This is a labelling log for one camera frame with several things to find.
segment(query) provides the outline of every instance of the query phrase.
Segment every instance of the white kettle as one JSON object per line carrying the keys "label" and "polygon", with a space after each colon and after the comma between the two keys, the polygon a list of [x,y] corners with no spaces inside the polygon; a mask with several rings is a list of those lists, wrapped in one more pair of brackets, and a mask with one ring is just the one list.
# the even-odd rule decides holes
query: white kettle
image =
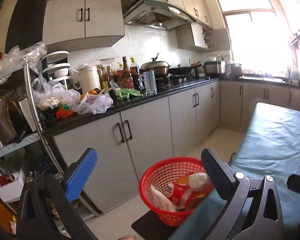
{"label": "white kettle", "polygon": [[97,66],[87,66],[79,69],[80,86],[77,87],[74,83],[74,88],[82,89],[82,93],[86,94],[95,88],[101,89],[100,79],[97,71]]}

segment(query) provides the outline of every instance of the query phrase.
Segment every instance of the white tile backsplash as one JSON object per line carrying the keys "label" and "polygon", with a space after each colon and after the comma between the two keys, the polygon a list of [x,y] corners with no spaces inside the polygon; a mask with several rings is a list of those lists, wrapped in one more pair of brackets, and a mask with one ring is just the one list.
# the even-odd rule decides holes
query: white tile backsplash
{"label": "white tile backsplash", "polygon": [[209,56],[215,54],[229,54],[229,51],[201,53],[178,49],[175,30],[164,31],[133,25],[125,25],[124,28],[126,35],[112,47],[70,52],[69,63],[71,65],[98,64],[98,59],[115,57],[112,68],[117,69],[119,67],[117,62],[122,63],[122,57],[126,56],[128,65],[131,64],[130,57],[134,57],[137,64],[141,66],[143,63],[151,61],[151,58],[161,51],[158,60],[165,60],[171,66],[180,63],[182,66],[187,66],[189,65],[189,59],[191,59],[191,62],[199,60],[204,62],[208,60]]}

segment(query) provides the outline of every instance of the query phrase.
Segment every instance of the white bowl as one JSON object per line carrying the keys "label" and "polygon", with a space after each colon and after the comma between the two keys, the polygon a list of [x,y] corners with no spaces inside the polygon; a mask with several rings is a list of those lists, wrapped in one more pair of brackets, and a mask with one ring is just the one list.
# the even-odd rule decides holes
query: white bowl
{"label": "white bowl", "polygon": [[54,76],[56,78],[60,78],[60,77],[66,77],[69,73],[69,69],[68,68],[61,68],[59,70],[56,70],[54,72]]}

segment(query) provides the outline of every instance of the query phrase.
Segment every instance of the green cloth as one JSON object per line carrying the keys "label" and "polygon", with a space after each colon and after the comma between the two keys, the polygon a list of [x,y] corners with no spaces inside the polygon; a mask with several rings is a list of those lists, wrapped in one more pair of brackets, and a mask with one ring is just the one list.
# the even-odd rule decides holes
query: green cloth
{"label": "green cloth", "polygon": [[115,93],[118,100],[128,99],[130,96],[142,97],[143,94],[139,90],[131,88],[122,88]]}

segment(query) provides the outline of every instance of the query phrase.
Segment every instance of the red basket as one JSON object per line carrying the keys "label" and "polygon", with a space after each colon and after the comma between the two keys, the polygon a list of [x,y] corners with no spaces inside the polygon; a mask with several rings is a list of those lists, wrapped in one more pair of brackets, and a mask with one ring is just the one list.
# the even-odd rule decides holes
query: red basket
{"label": "red basket", "polygon": [[[143,174],[139,193],[143,202],[154,212],[163,223],[171,227],[177,227],[192,213],[193,209],[183,212],[169,212],[161,210],[152,205],[152,192],[150,186],[153,185],[157,190],[163,192],[166,185],[176,182],[181,176],[189,173],[205,172],[199,159],[190,157],[174,157],[163,160],[151,166]],[[213,190],[213,184],[209,184],[209,193]]]}

